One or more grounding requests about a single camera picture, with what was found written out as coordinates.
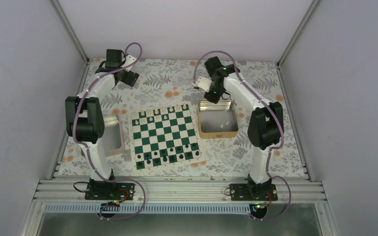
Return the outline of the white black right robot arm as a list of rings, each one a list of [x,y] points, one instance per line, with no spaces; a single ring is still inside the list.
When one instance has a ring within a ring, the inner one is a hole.
[[[209,78],[196,84],[205,90],[205,99],[217,104],[228,93],[232,100],[251,113],[248,124],[248,139],[255,147],[252,168],[248,175],[247,194],[259,200],[266,193],[264,182],[270,178],[267,153],[284,141],[284,113],[280,102],[271,102],[256,92],[234,65],[223,65],[218,57],[204,63]]]

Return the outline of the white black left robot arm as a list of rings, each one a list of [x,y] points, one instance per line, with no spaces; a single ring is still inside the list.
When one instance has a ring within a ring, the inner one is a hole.
[[[98,69],[94,80],[86,89],[76,96],[69,96],[65,100],[65,120],[68,136],[81,148],[88,160],[91,181],[101,181],[98,193],[105,199],[111,199],[117,194],[112,168],[106,159],[101,138],[105,131],[105,120],[100,99],[111,91],[119,82],[126,82],[126,76],[117,73],[128,73],[139,61],[140,56],[134,57],[124,53],[125,60],[121,62],[105,62],[108,68]]]

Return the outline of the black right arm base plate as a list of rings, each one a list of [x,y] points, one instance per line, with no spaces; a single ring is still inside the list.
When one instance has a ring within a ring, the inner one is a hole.
[[[277,201],[276,186],[272,183],[240,183],[229,185],[232,201]]]

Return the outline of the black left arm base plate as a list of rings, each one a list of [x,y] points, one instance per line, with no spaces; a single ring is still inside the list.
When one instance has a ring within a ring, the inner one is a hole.
[[[88,183],[84,198],[107,201],[132,200],[134,189],[134,183],[93,181]]]

